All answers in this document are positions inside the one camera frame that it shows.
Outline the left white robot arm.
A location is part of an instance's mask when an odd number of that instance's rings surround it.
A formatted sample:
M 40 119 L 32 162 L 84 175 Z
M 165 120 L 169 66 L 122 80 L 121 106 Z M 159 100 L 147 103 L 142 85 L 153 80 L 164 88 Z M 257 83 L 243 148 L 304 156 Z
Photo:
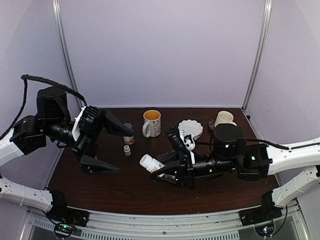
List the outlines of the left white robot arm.
M 96 158 L 96 140 L 102 131 L 111 135 L 131 137 L 132 130 L 111 112 L 94 106 L 82 107 L 72 120 L 68 110 L 67 92 L 51 86 L 41 89 L 36 97 L 36 115 L 28 115 L 14 124 L 0 140 L 0 164 L 29 155 L 47 145 L 47 139 L 58 148 L 70 147 L 86 174 L 118 173 L 119 169 Z M 0 178 L 0 197 L 22 206 L 29 206 L 54 215 L 61 222 L 72 218 L 65 196 L 59 191 L 38 190 Z

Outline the clear plastic pill organizer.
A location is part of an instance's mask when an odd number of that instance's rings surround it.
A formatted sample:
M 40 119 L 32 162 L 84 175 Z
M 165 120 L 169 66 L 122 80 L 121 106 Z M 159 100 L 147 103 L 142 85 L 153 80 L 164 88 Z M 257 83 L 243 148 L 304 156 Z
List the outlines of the clear plastic pill organizer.
M 177 152 L 175 150 L 172 150 L 172 151 L 160 154 L 157 157 L 157 160 L 162 164 L 164 164 L 165 166 L 167 166 L 177 160 Z

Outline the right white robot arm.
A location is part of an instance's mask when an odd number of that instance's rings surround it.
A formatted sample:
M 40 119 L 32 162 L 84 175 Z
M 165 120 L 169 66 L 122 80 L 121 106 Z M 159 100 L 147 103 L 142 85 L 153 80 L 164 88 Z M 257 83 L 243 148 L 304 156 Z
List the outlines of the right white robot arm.
M 304 168 L 283 187 L 262 197 L 256 210 L 259 220 L 268 220 L 278 209 L 312 188 L 320 181 L 320 140 L 318 138 L 279 145 L 253 139 L 251 145 L 242 127 L 230 123 L 217 125 L 210 137 L 211 152 L 199 155 L 193 150 L 195 141 L 176 126 L 168 127 L 165 136 L 174 151 L 164 167 L 151 173 L 154 180 L 172 183 L 177 187 L 194 189 L 195 178 L 236 172 L 237 178 L 257 181 L 290 169 Z

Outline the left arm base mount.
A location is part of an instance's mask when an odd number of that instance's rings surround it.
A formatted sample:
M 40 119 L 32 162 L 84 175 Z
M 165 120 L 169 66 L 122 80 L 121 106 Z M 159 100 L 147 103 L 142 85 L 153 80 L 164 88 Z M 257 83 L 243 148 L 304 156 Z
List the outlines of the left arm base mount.
M 67 223 L 73 226 L 86 227 L 90 213 L 85 210 L 71 207 L 53 206 L 50 211 L 45 213 L 51 220 Z

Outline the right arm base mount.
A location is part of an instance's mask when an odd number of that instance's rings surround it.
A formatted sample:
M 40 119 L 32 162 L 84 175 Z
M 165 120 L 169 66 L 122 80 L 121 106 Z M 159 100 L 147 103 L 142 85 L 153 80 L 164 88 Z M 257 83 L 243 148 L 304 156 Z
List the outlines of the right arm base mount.
M 255 207 L 239 211 L 239 217 L 242 226 L 255 225 L 282 216 L 282 209 L 278 207 Z

